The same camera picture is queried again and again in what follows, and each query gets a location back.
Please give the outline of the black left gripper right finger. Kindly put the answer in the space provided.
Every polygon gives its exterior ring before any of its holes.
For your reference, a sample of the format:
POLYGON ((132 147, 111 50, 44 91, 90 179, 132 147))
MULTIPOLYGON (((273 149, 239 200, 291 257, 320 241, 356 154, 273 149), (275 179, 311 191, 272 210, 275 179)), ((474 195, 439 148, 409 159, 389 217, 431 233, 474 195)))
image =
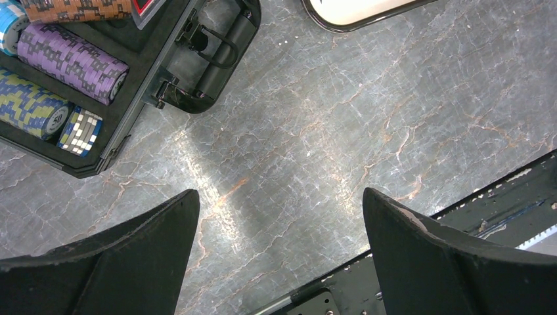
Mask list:
POLYGON ((373 188, 363 216, 388 314, 556 313, 556 257, 471 236, 373 188))

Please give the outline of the blue yellow poker chip stack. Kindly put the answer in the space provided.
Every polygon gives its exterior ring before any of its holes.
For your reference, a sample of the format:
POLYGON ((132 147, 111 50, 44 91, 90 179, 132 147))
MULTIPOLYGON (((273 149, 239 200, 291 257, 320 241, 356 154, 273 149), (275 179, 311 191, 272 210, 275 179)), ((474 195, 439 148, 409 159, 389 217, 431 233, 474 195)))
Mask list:
POLYGON ((73 107, 69 100, 1 68, 1 121, 49 140, 63 127, 73 107))

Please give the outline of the blue white poker chip stack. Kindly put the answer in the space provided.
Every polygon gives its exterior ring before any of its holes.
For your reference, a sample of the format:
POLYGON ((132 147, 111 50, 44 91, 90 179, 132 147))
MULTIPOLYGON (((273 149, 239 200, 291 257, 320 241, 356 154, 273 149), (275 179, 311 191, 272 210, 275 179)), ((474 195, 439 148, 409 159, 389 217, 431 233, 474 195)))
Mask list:
POLYGON ((57 146, 84 158, 91 151, 101 127, 101 116, 76 106, 62 129, 57 146))

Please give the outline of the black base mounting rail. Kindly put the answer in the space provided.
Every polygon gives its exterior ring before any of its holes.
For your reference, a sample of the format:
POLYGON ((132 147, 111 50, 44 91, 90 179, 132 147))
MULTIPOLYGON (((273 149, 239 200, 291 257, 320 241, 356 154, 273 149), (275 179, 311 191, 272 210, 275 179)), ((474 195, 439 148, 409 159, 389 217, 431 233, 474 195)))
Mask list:
MULTIPOLYGON (((556 152, 430 216, 489 242, 556 257, 556 152)), ((260 314, 388 314, 372 251, 314 279, 260 314)))

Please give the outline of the black poker chip case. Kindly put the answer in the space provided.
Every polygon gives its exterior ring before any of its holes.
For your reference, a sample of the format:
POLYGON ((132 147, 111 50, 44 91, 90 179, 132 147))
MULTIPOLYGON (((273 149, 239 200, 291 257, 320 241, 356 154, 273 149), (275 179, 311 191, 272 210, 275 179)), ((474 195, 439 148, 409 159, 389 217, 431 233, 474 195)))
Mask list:
MULTIPOLYGON (((144 26, 136 26, 133 21, 141 6, 138 1, 131 2, 133 12, 129 18, 51 23, 129 66, 123 85, 109 105, 24 63, 18 54, 8 56, 1 52, 1 68, 69 100, 74 104, 73 109, 79 106, 102 117, 102 127, 91 151, 79 157, 57 146, 68 119, 49 140, 41 140, 1 121, 2 142, 33 154, 73 177, 97 175, 109 168, 118 155, 145 105, 162 108, 170 104, 190 114, 211 108, 261 22, 259 1, 238 1, 234 22, 221 35, 199 22, 203 1, 158 1, 149 8, 154 17, 148 18, 144 26)), ((30 24, 43 23, 30 20, 30 24)))

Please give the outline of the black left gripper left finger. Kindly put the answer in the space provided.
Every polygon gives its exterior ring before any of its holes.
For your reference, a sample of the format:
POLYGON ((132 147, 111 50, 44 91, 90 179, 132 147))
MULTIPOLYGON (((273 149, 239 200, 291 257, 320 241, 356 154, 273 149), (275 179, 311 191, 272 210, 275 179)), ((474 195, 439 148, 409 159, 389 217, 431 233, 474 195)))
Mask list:
POLYGON ((42 255, 1 261, 2 314, 173 314, 200 214, 196 190, 42 255))

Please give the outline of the strawberry pattern white tray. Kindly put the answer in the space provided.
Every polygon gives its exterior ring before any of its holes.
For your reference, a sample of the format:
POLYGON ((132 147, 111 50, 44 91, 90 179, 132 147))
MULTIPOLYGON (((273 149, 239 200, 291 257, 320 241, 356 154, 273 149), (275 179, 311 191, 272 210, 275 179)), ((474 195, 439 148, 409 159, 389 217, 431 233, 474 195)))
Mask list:
POLYGON ((302 0, 309 17, 321 28, 333 33, 349 33, 435 0, 302 0))

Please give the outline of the purple poker chip stack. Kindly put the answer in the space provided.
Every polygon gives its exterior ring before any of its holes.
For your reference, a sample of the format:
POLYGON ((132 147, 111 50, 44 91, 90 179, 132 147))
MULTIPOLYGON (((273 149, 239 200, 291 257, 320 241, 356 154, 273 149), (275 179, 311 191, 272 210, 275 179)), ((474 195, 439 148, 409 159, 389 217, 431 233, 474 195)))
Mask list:
POLYGON ((55 24, 30 24, 20 34, 17 54, 33 68, 109 105, 129 66, 55 24))

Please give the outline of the orange poker chip stack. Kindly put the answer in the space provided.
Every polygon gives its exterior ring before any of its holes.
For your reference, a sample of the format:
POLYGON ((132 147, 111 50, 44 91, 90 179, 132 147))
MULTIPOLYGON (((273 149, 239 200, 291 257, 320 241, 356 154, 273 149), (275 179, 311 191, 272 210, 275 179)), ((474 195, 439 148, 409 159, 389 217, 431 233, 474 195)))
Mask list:
POLYGON ((22 0, 32 22, 43 24, 90 22, 129 18, 131 1, 120 0, 22 0))

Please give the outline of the light blue poker chip stack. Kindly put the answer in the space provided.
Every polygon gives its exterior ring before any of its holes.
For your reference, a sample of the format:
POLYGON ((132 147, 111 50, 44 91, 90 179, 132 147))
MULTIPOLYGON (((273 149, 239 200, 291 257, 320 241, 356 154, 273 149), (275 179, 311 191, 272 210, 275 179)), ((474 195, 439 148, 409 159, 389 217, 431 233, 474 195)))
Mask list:
POLYGON ((21 33, 30 24, 24 7, 18 1, 1 1, 1 52, 17 55, 21 33))

